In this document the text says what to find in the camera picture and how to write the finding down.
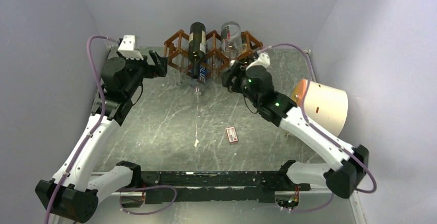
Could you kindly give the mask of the green bottle silver neck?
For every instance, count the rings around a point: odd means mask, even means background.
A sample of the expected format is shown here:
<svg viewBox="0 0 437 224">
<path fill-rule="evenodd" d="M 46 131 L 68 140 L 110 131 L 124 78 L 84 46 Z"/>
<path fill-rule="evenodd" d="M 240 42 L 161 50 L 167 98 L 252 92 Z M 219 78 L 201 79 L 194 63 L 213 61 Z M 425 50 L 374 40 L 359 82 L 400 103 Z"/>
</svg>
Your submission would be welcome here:
<svg viewBox="0 0 437 224">
<path fill-rule="evenodd" d="M 256 43 L 253 41 L 252 35 L 245 31 L 241 34 L 242 44 L 240 47 L 240 55 L 238 61 L 244 66 L 248 66 L 253 60 L 253 53 L 256 49 Z"/>
</svg>

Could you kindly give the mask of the blue square glass bottle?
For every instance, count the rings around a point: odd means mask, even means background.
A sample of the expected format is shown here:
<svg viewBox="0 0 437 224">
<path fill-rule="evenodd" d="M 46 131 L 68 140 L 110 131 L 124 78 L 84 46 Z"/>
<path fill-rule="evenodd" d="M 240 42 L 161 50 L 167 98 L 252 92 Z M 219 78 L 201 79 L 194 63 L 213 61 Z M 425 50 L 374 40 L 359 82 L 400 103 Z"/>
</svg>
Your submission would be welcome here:
<svg viewBox="0 0 437 224">
<path fill-rule="evenodd" d="M 195 61 L 190 73 L 190 87 L 193 88 L 194 94 L 198 96 L 201 94 L 208 78 L 209 70 L 206 61 L 202 63 Z"/>
</svg>

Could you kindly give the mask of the dark green wine bottle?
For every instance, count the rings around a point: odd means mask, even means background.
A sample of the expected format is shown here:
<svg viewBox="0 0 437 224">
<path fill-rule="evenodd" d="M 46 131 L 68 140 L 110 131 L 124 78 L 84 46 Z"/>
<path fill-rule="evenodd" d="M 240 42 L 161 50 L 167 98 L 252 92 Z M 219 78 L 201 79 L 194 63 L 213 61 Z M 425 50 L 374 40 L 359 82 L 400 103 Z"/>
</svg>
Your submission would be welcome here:
<svg viewBox="0 0 437 224">
<path fill-rule="evenodd" d="M 188 59 L 193 64 L 191 78 L 198 79 L 206 54 L 206 27 L 201 22 L 194 22 L 190 26 L 188 54 Z"/>
</svg>

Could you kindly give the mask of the clear bottle white cap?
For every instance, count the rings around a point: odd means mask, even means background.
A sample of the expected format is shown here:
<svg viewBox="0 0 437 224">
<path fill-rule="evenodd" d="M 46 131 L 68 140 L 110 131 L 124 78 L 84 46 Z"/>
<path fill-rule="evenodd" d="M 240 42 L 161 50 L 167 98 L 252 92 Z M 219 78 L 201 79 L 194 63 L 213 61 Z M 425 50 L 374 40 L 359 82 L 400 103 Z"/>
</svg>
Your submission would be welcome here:
<svg viewBox="0 0 437 224">
<path fill-rule="evenodd" d="M 225 22 L 221 27 L 222 53 L 229 58 L 229 67 L 237 60 L 241 53 L 241 27 L 235 21 Z"/>
</svg>

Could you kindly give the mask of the clear whisky bottle black label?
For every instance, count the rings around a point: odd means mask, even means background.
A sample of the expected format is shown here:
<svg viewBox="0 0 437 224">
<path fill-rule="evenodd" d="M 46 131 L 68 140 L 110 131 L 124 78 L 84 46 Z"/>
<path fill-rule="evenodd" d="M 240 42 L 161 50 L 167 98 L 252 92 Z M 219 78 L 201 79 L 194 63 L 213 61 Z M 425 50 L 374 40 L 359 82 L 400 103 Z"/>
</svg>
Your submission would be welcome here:
<svg viewBox="0 0 437 224">
<path fill-rule="evenodd" d="M 222 63 L 221 66 L 218 68 L 218 74 L 221 75 L 224 72 L 225 68 L 229 67 L 231 60 L 230 57 L 223 51 L 221 51 L 218 56 Z"/>
</svg>

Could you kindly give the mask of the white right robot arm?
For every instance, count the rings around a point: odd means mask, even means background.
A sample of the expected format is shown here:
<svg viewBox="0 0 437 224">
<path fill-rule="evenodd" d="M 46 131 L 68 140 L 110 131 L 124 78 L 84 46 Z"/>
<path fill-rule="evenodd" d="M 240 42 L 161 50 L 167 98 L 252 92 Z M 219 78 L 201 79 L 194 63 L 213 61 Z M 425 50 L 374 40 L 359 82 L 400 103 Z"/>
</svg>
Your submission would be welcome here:
<svg viewBox="0 0 437 224">
<path fill-rule="evenodd" d="M 222 73 L 221 81 L 223 87 L 247 98 L 263 119 L 295 135 L 324 160 L 318 164 L 289 162 L 278 176 L 282 189 L 314 184 L 344 199 L 357 190 L 367 175 L 369 150 L 365 146 L 355 147 L 303 115 L 295 101 L 275 91 L 272 76 L 263 66 L 236 63 Z"/>
</svg>

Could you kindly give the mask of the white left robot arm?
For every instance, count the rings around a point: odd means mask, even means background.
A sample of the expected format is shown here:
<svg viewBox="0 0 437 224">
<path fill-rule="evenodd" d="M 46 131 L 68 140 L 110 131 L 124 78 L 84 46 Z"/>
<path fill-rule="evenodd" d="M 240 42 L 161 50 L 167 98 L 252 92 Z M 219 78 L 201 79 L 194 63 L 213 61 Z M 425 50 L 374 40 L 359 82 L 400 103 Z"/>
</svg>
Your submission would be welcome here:
<svg viewBox="0 0 437 224">
<path fill-rule="evenodd" d="M 98 96 L 86 128 L 73 151 L 50 180 L 41 180 L 35 192 L 46 209 L 45 223 L 55 216 L 85 223 L 98 205 L 112 193 L 141 188 L 143 177 L 138 164 L 121 161 L 95 180 L 91 174 L 104 143 L 121 127 L 133 107 L 132 97 L 143 88 L 143 80 L 165 77 L 169 60 L 154 50 L 129 59 L 121 54 L 109 58 L 97 77 Z"/>
</svg>

